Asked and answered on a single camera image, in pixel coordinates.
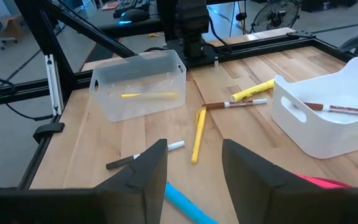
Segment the black computer mouse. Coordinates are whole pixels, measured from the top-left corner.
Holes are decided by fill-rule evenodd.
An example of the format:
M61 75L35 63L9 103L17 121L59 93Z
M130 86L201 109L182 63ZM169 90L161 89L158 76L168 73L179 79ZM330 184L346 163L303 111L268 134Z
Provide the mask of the black computer mouse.
M130 9L121 14L119 24L133 24L142 22L150 17L150 13L141 9Z

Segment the black floor fan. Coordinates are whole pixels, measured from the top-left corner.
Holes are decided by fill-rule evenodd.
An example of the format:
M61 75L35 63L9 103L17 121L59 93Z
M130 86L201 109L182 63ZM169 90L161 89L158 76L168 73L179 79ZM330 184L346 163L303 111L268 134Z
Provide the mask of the black floor fan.
M269 0L256 14L250 32L292 28L300 18L300 3L297 0Z

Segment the orange notepad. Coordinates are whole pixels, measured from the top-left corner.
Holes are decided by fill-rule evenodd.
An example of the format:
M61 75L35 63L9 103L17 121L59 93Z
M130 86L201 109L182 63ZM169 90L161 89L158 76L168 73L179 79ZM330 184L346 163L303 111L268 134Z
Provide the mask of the orange notepad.
M109 1L103 5L102 10L103 11L115 10L118 7L119 3L120 3L120 1Z

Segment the silver metal bracket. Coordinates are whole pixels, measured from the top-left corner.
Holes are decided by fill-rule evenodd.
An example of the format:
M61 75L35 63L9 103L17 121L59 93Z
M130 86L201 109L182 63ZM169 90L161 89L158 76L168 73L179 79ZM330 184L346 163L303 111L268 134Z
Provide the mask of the silver metal bracket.
M61 115L64 109L62 89L57 62L52 54L45 56L45 65L53 115Z

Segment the thick yellow highlighter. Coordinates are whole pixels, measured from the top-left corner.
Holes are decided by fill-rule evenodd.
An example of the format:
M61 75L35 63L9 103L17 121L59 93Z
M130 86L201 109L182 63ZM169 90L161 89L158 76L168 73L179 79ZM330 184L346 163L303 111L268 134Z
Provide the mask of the thick yellow highlighter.
M274 86L274 79L271 79L267 82L261 83L259 85L250 87L246 90L242 90L240 92L237 92L237 93L231 95L231 101L232 102L241 101L243 98L248 98L248 97L253 96L257 93L261 93L263 91L269 90L269 89L273 88L273 86Z

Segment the white plastic bin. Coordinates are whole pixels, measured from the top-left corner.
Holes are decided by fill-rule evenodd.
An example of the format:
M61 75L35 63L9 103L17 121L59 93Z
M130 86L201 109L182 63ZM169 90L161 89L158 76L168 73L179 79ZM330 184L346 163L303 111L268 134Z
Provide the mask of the white plastic bin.
M358 115L315 111L307 103L358 108L358 57L338 72L288 83L274 78L272 118L307 155L328 159L358 150Z

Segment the clear plastic bin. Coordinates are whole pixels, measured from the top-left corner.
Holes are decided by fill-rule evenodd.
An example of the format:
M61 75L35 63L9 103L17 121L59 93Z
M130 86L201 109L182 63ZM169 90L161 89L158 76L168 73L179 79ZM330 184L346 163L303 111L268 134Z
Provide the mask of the clear plastic bin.
M186 101L186 67L174 50L117 59L94 68L89 92L111 122L178 108ZM175 92L178 98L121 98L126 93L155 92Z

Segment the brown Expo marker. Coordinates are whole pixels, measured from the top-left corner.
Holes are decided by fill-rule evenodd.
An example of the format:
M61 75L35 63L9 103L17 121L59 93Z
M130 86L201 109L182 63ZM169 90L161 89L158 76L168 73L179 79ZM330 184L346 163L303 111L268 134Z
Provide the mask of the brown Expo marker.
M248 100L248 101L237 101L237 102L219 102L219 103L208 103L204 104L207 110L216 110L223 108L233 108L233 107L243 107L243 106L253 106L253 105L264 105L267 104L267 99L256 99L256 100Z
M336 106L336 105L325 105L319 103L307 103L307 102L304 102L304 104L310 109L315 111L326 111L330 113L344 113L344 114L358 115L358 108Z

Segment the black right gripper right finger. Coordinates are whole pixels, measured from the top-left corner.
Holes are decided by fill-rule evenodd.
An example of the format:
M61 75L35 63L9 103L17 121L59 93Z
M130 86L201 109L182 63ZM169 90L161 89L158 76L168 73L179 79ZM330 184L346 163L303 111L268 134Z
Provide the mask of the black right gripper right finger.
M358 224L358 188L322 187L231 139L222 163L240 224Z

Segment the black Expo marker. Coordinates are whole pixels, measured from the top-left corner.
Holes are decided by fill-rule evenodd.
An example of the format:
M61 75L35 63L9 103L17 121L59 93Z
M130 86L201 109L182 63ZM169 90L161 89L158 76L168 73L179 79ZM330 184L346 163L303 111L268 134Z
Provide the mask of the black Expo marker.
M184 141L178 141L175 143L171 143L168 145L168 152L174 151L174 150L182 148L184 146L185 146ZM107 163L105 165L105 168L107 170L113 170L113 169L117 169L119 167L126 166L126 165L130 164L133 160L137 159L139 156L140 156L140 154L135 154L133 156L125 157L123 159L119 159L117 161Z

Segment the black frame clamp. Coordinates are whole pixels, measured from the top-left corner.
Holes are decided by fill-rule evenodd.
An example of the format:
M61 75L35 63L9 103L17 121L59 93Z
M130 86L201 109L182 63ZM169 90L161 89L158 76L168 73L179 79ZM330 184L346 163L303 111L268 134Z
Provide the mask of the black frame clamp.
M60 133L63 131L64 127L65 127L64 123L49 123L39 126L35 130L33 134L33 138L37 143L40 143L45 136L55 133Z

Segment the brown cardboard box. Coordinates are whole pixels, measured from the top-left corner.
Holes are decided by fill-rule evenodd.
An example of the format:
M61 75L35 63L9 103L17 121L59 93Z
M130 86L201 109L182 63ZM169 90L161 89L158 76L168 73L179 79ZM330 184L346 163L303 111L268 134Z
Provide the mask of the brown cardboard box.
M2 37L19 37L21 34L21 28L19 26L19 21L21 17L18 15L13 16L2 16L0 18L1 24L3 26L1 35Z

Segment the slim yellow highlighter pen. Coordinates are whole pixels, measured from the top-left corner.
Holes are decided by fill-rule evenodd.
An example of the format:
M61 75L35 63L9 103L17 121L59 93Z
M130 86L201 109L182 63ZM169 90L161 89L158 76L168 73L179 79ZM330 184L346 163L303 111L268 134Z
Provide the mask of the slim yellow highlighter pen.
M126 93L122 94L121 98L123 99L151 99L151 100L166 100L166 99L176 99L178 94L175 92L155 92L155 93Z
M201 107L196 116L196 135L195 135L195 142L191 155L192 164L196 164L198 161L198 155L200 151L201 138L204 130L205 118L206 118L206 107Z

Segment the thick blue highlighter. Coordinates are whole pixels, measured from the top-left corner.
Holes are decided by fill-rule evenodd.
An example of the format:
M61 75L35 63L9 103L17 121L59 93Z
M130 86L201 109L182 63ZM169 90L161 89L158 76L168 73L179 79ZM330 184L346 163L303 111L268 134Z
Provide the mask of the thick blue highlighter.
M218 224L169 182L165 186L165 198L196 224Z

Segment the slim pink highlighter pen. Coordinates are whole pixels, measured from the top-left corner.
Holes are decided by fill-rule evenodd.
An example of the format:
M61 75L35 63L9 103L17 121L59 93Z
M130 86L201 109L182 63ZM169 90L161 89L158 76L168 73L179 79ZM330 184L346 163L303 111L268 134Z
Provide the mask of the slim pink highlighter pen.
M297 174L296 176L298 176L304 180L307 180L308 182L311 182L312 184L315 184L323 189L352 188L351 185L348 185L348 184L345 184L343 182L339 182L336 180L325 179L322 177L299 175L299 174Z

